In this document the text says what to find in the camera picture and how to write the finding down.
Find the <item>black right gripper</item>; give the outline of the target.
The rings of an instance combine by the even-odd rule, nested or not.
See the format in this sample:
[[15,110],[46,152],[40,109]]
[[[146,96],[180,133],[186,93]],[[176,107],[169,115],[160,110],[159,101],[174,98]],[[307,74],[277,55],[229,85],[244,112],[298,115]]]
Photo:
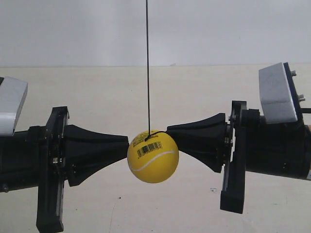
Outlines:
[[[247,172],[310,181],[311,127],[294,123],[266,123],[258,109],[232,101],[229,131],[235,138],[233,154],[225,162],[220,209],[243,213]],[[224,113],[203,120],[168,126],[166,132],[181,152],[221,173],[227,122]]]

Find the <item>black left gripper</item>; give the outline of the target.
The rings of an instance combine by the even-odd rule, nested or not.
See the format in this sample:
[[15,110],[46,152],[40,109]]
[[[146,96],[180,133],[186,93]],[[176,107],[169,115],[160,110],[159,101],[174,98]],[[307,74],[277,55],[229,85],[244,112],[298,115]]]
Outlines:
[[68,119],[66,106],[54,107],[46,125],[31,126],[26,131],[0,138],[0,191],[38,188],[36,227],[41,233],[64,230],[63,135],[66,174],[71,187],[127,156],[127,136],[67,125]]

